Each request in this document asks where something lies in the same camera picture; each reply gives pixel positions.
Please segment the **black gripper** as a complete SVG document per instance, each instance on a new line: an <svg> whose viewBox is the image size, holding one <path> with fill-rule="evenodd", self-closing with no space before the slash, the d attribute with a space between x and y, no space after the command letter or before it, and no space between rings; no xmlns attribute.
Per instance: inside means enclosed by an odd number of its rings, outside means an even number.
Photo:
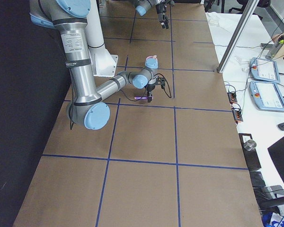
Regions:
<svg viewBox="0 0 284 227"><path fill-rule="evenodd" d="M146 86L146 90L147 90L147 102L152 102L153 100L153 94L152 94L152 90L155 89L155 85L154 84L148 84Z"/></svg>
<svg viewBox="0 0 284 227"><path fill-rule="evenodd" d="M169 29L169 20L166 16L166 4L165 3L159 3L156 5L156 12L158 15L158 18L160 18L160 24L163 29Z"/></svg>

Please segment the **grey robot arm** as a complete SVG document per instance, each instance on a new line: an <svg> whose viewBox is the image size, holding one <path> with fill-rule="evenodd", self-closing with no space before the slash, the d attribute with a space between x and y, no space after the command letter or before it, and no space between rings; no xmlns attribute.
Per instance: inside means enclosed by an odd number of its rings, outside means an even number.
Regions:
<svg viewBox="0 0 284 227"><path fill-rule="evenodd" d="M118 57L105 47L94 0L32 0L29 5L35 25L57 29L61 34L72 83L72 101L67 107L71 124L101 129L110 117L105 99L128 84L152 91L158 58L147 57L140 71L115 73Z"/></svg>
<svg viewBox="0 0 284 227"><path fill-rule="evenodd" d="M155 6L158 15L159 23L163 29L169 29L169 20L166 15L167 5L173 4L172 0L130 0L133 4L135 10L142 17L145 15L152 7Z"/></svg>

